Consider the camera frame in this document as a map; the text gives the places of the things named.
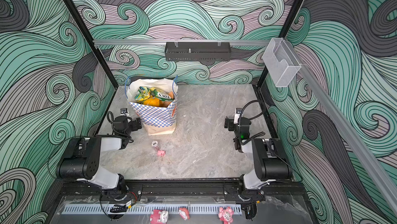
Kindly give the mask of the blue checkered paper bag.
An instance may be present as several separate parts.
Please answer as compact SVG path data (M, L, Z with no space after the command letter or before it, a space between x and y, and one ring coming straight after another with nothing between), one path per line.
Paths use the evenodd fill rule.
M151 107L137 103L134 99L140 86L148 88L155 87L169 94L174 98L174 102L167 108ZM151 135L171 134L176 128L176 109L177 109L177 91L178 86L174 80L169 79L138 79L125 85L125 94L127 101L131 104L136 114L140 117L143 125Z

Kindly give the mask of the yellow orange candy bag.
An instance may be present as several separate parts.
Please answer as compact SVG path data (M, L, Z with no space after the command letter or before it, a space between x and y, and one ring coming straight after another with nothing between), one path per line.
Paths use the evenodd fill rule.
M163 102L156 97L148 98L148 99L144 100L142 102L142 104L146 105L146 106L151 106L151 107L162 107L163 106Z

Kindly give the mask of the green Fox's candy bag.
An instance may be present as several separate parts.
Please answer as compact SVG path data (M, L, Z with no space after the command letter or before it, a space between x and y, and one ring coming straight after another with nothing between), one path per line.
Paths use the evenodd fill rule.
M140 86L134 99L137 103L142 103L151 97L151 89L146 86Z
M161 101L174 101L174 98L164 91L157 89L155 87L150 88L150 93L153 97L161 100Z

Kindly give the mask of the orange snack pouch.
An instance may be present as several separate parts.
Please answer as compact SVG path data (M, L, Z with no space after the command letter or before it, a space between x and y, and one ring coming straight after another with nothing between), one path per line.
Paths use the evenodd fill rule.
M163 108L167 108L171 103L173 103L174 102L174 100L171 100L171 101L162 101L162 107Z

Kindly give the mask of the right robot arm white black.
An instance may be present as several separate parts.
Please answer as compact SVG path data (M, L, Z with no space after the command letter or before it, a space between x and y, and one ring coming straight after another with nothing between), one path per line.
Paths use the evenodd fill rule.
M238 193L248 194L261 191L261 188L271 183L285 182L292 178L293 170L285 158L278 154L276 140L265 139L265 132L250 134L252 121L248 118L226 118L224 127L233 132L235 150L243 154L250 154L253 158L254 169L243 174L239 179Z

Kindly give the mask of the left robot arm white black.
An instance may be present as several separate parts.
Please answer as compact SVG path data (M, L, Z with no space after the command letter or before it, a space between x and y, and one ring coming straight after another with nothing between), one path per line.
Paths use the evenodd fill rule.
M125 149L133 143L131 133L142 128L140 118L132 119L127 115L114 117L107 113L113 133L91 137L73 137L59 160L56 178L66 182L86 182L98 186L107 194L115 194L116 201L127 198L129 189L121 174L113 173L100 165L100 156L104 152Z

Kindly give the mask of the small patterned cylinder toy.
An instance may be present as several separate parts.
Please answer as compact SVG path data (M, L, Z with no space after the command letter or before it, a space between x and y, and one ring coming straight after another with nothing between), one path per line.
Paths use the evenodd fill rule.
M158 143L158 141L153 141L152 143L151 143L151 146L152 146L152 148L153 149L155 149L155 150L159 150L159 143Z

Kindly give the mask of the small pink pig toy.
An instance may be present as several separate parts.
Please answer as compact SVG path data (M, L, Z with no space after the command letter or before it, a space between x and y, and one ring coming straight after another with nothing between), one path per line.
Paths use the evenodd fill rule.
M163 150L158 150L158 151L157 151L157 156L158 156L158 157L164 157L164 156L165 156L165 151L163 151Z

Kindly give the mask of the pink bear toy right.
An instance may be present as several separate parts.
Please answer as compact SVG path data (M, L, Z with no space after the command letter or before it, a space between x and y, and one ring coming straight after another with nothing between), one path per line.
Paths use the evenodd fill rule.
M230 206L220 207L218 217L224 224L231 224L233 222L234 211Z

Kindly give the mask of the pink white toy left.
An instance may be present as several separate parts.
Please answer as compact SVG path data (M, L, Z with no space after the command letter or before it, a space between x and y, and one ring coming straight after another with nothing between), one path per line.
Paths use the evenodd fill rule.
M166 210L153 210L150 216L150 224L166 224L169 212Z

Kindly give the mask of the pink toy middle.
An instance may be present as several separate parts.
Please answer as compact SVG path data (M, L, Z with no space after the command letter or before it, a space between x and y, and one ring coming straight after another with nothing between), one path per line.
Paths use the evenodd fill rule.
M178 209L179 215L184 219L184 220L189 220L190 219L190 214L189 211L186 207L180 207Z

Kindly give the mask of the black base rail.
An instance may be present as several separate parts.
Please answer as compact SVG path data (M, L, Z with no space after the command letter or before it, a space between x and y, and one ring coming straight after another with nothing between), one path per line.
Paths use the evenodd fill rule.
M149 200L157 197L210 197L226 202L264 201L267 196L302 196L306 194L303 184L297 182L272 182L260 189L244 189L238 178L215 179L127 179L111 190L83 182L66 183L60 194L64 196L100 196L107 200Z

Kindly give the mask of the grey right wall rail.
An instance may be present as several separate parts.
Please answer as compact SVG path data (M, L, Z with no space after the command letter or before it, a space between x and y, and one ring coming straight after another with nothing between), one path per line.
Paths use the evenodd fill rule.
M333 121L341 137L348 143L349 147L355 153L363 167L366 169L368 175L377 186L378 190L388 203L393 212L397 213L397 186L390 178L384 167L375 158L372 152L363 142L360 135L346 119L344 114L334 103L332 98L324 91L321 85L317 82L316 77L312 74L308 65L303 62L293 45L282 39L286 45L286 50L291 53L291 60L300 65L300 72L308 83L312 92L316 95L321 105L325 108L329 118Z

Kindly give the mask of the grey horizontal wall rail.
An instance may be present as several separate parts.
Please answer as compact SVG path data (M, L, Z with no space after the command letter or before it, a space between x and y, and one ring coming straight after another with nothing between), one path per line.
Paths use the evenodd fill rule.
M270 40L205 40L205 39L94 39L95 46L165 46L167 42L175 43L229 43L231 46L267 46Z

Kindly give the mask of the black wall tray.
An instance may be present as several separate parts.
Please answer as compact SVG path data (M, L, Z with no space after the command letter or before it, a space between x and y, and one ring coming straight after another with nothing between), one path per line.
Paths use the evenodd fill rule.
M167 42L168 61L229 61L232 50L228 42Z

